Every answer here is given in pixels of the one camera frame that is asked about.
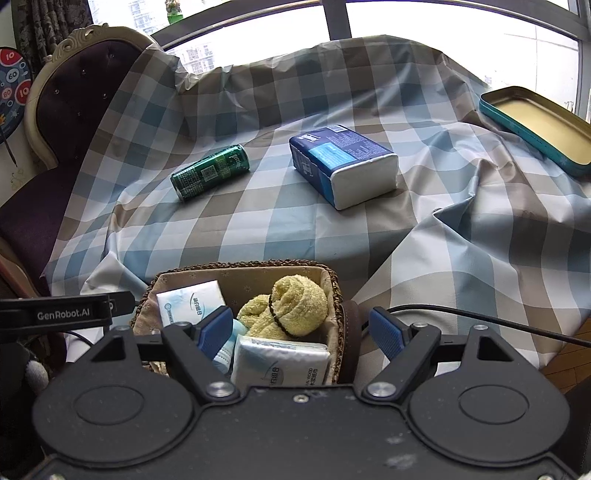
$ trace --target soda can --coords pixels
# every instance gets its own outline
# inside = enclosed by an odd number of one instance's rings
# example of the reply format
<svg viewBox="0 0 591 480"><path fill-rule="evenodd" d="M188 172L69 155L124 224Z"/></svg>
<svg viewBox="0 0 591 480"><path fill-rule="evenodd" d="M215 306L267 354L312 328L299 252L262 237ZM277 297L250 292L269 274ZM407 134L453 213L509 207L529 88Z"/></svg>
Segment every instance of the soda can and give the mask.
<svg viewBox="0 0 591 480"><path fill-rule="evenodd" d="M248 171L248 156L241 145L231 145L173 173L170 181L182 201L196 197L227 179Z"/></svg>

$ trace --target blue tissue package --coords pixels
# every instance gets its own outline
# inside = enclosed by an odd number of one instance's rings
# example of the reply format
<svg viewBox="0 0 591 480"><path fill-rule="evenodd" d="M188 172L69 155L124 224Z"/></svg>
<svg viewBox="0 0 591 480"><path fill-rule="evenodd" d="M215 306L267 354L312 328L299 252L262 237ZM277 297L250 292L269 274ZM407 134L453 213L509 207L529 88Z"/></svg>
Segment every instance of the blue tissue package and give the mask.
<svg viewBox="0 0 591 480"><path fill-rule="evenodd" d="M290 138L295 169L337 210L396 188L398 156L341 125Z"/></svg>

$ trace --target wicker basket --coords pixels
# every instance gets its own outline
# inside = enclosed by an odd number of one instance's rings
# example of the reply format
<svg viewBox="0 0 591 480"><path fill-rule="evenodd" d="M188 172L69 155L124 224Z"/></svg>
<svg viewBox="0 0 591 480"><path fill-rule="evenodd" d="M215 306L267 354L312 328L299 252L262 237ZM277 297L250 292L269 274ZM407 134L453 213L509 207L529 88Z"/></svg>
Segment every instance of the wicker basket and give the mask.
<svg viewBox="0 0 591 480"><path fill-rule="evenodd" d="M162 328L156 294L217 280L234 315L248 300L271 292L273 284L285 275L303 275L316 282L329 299L329 314L323 325L304 341L325 343L330 352L326 383L353 381L359 358L361 323L357 305L343 302L337 276L325 265L309 260L269 260L264 262L210 263L183 267L156 275L144 294L131 321L134 332L149 335Z"/></svg>

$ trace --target checkered fabric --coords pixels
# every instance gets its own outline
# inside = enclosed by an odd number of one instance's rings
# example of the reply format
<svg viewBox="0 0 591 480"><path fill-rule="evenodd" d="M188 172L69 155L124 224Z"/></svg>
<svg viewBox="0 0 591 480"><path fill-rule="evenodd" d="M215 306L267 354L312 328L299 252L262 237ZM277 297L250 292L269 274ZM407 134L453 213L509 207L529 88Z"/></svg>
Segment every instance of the checkered fabric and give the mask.
<svg viewBox="0 0 591 480"><path fill-rule="evenodd" d="M441 52L386 36L201 76L149 48L86 155L51 292L139 297L170 268L302 258L334 269L364 309L442 304L572 334L591 306L590 186L479 113L485 89ZM332 124L399 155L396 191L338 212L293 169L288 139ZM181 203L171 173L234 143L250 173ZM473 324L422 318L445 333ZM496 328L536 365L560 349Z"/></svg>

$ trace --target window frame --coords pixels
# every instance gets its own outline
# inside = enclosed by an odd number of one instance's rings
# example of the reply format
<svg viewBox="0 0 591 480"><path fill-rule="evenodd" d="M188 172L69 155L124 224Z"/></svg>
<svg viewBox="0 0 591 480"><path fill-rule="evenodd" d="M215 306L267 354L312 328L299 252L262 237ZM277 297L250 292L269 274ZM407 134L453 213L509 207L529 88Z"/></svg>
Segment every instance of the window frame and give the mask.
<svg viewBox="0 0 591 480"><path fill-rule="evenodd" d="M411 1L479 8L526 20L579 42L575 113L587 117L591 89L590 0L568 0L565 9L547 0L229 0L168 25L152 34L164 50L230 25L299 8L322 6L331 40L351 38L347 3Z"/></svg>

